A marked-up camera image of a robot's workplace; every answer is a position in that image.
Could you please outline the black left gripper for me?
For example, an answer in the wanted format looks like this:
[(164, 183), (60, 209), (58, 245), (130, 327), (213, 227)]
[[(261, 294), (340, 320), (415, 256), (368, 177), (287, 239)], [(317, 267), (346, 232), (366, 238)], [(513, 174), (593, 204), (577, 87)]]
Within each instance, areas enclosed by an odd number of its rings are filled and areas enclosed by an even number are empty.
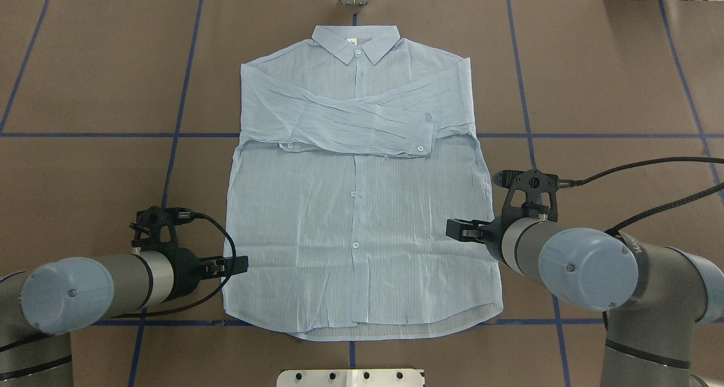
[(173, 286), (168, 297), (188, 296), (206, 277), (231, 277), (246, 273), (248, 256), (211, 256), (199, 258), (191, 250), (178, 248), (168, 251), (167, 259), (173, 270)]

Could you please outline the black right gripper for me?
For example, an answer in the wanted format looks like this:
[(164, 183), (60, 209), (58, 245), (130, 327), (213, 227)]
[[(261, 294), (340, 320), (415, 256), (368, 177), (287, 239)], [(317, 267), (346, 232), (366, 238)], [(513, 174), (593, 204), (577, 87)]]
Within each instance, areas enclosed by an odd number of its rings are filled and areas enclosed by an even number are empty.
[(450, 218), (446, 221), (446, 235), (459, 242), (483, 243), (492, 258), (506, 263), (502, 243), (508, 227), (502, 216), (490, 222)]

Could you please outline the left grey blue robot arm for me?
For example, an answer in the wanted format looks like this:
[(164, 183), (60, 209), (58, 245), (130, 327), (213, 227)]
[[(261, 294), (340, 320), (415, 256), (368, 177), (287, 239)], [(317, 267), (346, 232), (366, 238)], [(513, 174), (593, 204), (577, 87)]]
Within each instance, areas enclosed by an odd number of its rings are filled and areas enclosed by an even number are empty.
[(246, 256), (190, 250), (77, 256), (2, 277), (2, 385), (72, 386), (70, 333), (245, 273)]

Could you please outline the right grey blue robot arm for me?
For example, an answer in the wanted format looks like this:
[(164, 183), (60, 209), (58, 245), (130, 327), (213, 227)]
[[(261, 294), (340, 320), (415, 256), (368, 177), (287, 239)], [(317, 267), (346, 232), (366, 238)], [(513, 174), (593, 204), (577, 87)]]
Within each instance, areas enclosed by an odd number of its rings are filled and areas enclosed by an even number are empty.
[(533, 218), (509, 225), (449, 219), (446, 235), (482, 243), (561, 301), (605, 313), (600, 385), (722, 385), (691, 371), (696, 324), (722, 314), (722, 271), (711, 261), (626, 233)]

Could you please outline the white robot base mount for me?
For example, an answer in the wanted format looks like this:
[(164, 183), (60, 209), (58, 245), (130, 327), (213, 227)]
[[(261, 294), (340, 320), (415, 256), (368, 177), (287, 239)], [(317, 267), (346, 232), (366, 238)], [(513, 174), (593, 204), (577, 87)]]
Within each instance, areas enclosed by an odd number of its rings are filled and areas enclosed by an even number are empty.
[(296, 369), (283, 371), (277, 386), (425, 386), (421, 369)]

